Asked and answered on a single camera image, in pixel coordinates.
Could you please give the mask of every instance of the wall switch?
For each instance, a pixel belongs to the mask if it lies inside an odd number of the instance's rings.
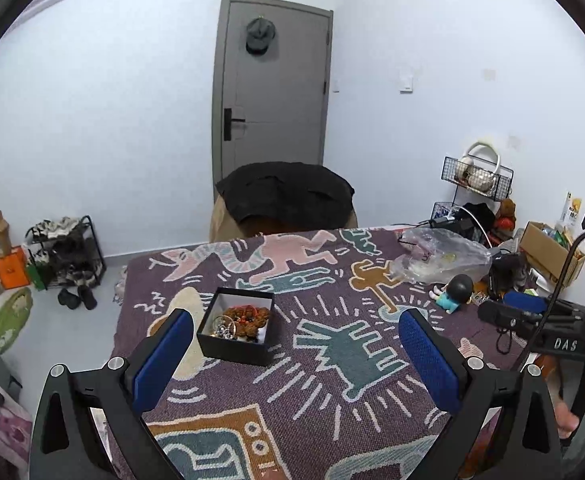
[[[402,75],[399,76],[399,91],[402,94],[410,94],[413,91],[413,76]]]

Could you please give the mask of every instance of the clear plastic bag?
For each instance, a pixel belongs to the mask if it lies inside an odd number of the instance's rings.
[[[446,229],[408,229],[400,243],[409,252],[394,260],[390,269],[393,278],[405,282],[448,283],[457,274],[478,282],[490,271],[488,249]]]

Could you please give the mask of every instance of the hat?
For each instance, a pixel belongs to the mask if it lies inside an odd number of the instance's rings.
[[[261,16],[248,23],[246,31],[246,50],[253,56],[265,54],[277,33],[274,23]]]

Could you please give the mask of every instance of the silver bolt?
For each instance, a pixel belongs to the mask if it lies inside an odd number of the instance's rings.
[[[108,368],[111,370],[118,370],[124,366],[124,358],[123,357],[113,357],[108,361]]]
[[[541,368],[537,365],[528,365],[528,374],[533,377],[539,377],[541,375]]]
[[[467,360],[467,365],[473,370],[480,370],[481,368],[483,368],[483,361],[478,357],[470,357]]]
[[[50,369],[50,374],[53,377],[59,377],[61,374],[63,374],[63,365],[54,365],[51,369]]]

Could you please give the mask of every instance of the teal dog figure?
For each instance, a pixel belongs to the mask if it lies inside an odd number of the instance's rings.
[[[435,286],[429,292],[429,296],[448,314],[452,314],[461,304],[466,304],[470,301],[473,285],[470,276],[457,274],[442,290]]]

